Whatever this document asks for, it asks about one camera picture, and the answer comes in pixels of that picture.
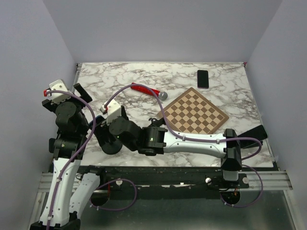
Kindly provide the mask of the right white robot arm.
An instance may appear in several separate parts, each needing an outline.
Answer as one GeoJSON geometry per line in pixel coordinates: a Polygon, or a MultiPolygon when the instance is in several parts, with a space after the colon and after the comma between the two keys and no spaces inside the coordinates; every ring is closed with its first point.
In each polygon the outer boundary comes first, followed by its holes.
{"type": "Polygon", "coordinates": [[[234,130],[226,129],[222,134],[202,135],[191,133],[171,133],[157,127],[139,127],[123,117],[110,124],[102,116],[90,123],[99,146],[108,155],[118,153],[122,147],[146,156],[186,152],[204,154],[221,160],[221,183],[230,188],[238,182],[238,172],[242,169],[240,143],[234,130]]]}

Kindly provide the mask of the purple case phone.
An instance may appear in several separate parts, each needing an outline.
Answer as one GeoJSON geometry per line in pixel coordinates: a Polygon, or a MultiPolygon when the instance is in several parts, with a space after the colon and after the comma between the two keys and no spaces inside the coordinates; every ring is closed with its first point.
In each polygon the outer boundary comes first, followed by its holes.
{"type": "Polygon", "coordinates": [[[197,71],[197,87],[200,89],[209,88],[209,72],[207,70],[197,71]]]}

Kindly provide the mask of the black phone stand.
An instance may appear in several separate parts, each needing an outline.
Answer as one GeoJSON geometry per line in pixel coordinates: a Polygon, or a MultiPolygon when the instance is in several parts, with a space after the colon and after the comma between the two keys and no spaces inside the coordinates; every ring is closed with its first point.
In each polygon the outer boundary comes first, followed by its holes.
{"type": "Polygon", "coordinates": [[[165,125],[165,120],[164,118],[149,118],[149,121],[151,122],[151,124],[149,125],[150,127],[160,127],[162,125],[165,125]]]}
{"type": "Polygon", "coordinates": [[[122,149],[122,143],[117,139],[114,142],[104,143],[101,149],[107,155],[115,155],[122,149]]]}

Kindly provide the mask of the blue case phone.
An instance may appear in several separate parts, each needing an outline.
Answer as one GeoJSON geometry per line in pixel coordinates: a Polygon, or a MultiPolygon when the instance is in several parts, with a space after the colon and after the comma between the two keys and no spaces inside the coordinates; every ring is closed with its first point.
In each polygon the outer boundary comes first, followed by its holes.
{"type": "Polygon", "coordinates": [[[103,118],[101,115],[98,115],[95,120],[91,121],[89,123],[89,128],[92,130],[94,129],[95,131],[98,130],[98,128],[105,122],[105,118],[103,118]]]}

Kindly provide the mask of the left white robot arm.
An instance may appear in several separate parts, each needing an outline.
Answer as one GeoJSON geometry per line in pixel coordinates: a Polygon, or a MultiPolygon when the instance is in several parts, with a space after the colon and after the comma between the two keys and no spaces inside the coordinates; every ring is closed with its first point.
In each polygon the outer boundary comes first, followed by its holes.
{"type": "Polygon", "coordinates": [[[53,154],[53,177],[45,208],[32,230],[78,230],[81,216],[93,191],[106,185],[106,177],[99,172],[87,172],[77,187],[73,185],[81,165],[83,153],[94,130],[83,113],[91,96],[80,84],[74,85],[76,96],[63,80],[56,80],[44,90],[47,97],[42,106],[56,115],[57,137],[49,140],[53,154]]]}

